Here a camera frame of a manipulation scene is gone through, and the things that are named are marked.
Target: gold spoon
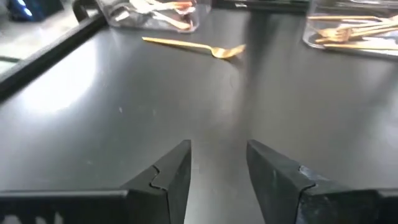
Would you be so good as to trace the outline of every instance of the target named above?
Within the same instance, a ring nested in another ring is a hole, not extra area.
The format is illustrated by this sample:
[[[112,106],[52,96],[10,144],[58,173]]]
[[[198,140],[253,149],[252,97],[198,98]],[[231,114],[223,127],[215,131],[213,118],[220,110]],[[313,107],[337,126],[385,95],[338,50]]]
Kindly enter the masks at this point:
[[[184,46],[184,47],[197,47],[211,50],[211,54],[216,58],[230,58],[237,54],[240,54],[244,51],[246,47],[245,44],[239,45],[232,49],[222,49],[220,47],[210,47],[209,45],[205,44],[196,44],[191,42],[184,42],[179,40],[169,40],[169,39],[160,39],[160,38],[152,38],[152,37],[143,37],[145,41],[161,43],[161,44],[169,44],[169,45],[177,45],[177,46]]]

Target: dark gray table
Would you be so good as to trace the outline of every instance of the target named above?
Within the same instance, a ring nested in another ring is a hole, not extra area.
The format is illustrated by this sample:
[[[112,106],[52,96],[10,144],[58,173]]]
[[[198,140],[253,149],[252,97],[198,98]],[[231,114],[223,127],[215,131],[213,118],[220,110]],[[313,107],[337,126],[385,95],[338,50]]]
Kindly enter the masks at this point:
[[[263,223],[252,138],[350,187],[398,187],[398,64],[311,49],[303,25],[214,10],[192,35],[104,28],[0,105],[0,189],[119,186],[192,139],[186,223]],[[248,47],[227,62],[142,36]]]

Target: clear plastic container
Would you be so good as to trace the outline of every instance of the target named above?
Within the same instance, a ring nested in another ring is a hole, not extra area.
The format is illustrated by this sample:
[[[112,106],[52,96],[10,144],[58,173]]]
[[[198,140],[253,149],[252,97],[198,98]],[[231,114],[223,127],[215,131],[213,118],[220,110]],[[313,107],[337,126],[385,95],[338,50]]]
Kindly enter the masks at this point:
[[[193,32],[211,9],[211,0],[97,0],[115,27]]]
[[[303,40],[318,49],[398,55],[398,1],[312,0]]]

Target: table surface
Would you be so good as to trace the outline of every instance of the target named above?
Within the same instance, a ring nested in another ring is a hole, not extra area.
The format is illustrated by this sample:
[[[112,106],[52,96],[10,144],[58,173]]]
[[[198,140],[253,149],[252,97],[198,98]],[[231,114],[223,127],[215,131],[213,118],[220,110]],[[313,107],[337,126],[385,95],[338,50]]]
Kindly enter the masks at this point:
[[[398,66],[323,52],[302,16],[215,9],[193,34],[105,27],[0,105],[0,189],[115,187],[193,141],[186,223],[264,223],[257,139],[354,188],[398,187]],[[231,61],[143,42],[247,43]]]

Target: floor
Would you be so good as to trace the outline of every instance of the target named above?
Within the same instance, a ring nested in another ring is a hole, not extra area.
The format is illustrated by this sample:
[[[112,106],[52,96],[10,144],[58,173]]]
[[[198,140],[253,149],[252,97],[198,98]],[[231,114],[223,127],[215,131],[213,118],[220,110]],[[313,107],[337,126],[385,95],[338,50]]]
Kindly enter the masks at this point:
[[[78,22],[70,2],[65,10],[43,22],[13,22],[7,16],[0,17],[0,58],[25,59],[36,51],[76,27]],[[0,60],[0,75],[15,63]]]

